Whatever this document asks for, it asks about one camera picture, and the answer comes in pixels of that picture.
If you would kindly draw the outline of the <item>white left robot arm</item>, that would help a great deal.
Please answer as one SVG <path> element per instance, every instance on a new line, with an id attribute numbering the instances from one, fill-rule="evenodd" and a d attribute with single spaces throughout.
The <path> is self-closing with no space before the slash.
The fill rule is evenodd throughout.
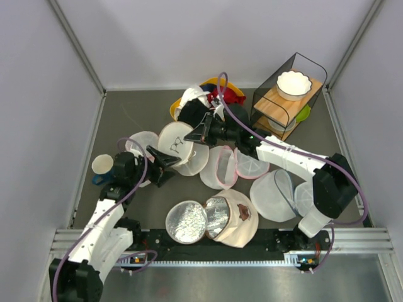
<path id="1" fill-rule="evenodd" d="M 91 168 L 104 187 L 80 237 L 48 268 L 52 301 L 101 299 L 106 277 L 121 255 L 143 241 L 139 222 L 123 216 L 136 190 L 147 181 L 161 187 L 175 175 L 170 167 L 180 160 L 151 146 L 93 160 Z"/>

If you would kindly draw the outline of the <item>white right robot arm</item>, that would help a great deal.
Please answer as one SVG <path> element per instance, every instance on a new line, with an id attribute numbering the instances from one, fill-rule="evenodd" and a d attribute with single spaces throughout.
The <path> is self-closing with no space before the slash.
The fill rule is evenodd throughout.
<path id="1" fill-rule="evenodd" d="M 210 109 L 183 109 L 178 118 L 192 127 L 185 139 L 214 146 L 218 140 L 233 142 L 245 155 L 275 164 L 313 186 L 314 206 L 298 223 L 295 244 L 308 249 L 317 234 L 340 216 L 362 190 L 347 159 L 312 154 L 289 145 L 268 131 L 253 128 L 246 110 L 238 104 L 224 110 L 223 117 Z"/>

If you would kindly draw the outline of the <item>beige mesh bag with glasses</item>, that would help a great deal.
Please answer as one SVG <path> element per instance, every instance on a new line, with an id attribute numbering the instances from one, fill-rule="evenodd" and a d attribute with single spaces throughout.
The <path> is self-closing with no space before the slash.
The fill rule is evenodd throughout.
<path id="1" fill-rule="evenodd" d="M 174 121 L 161 130 L 157 142 L 159 151 L 181 159 L 172 168 L 182 176 L 197 175 L 204 169 L 209 159 L 208 146 L 184 139 L 192 131 L 190 125 Z"/>

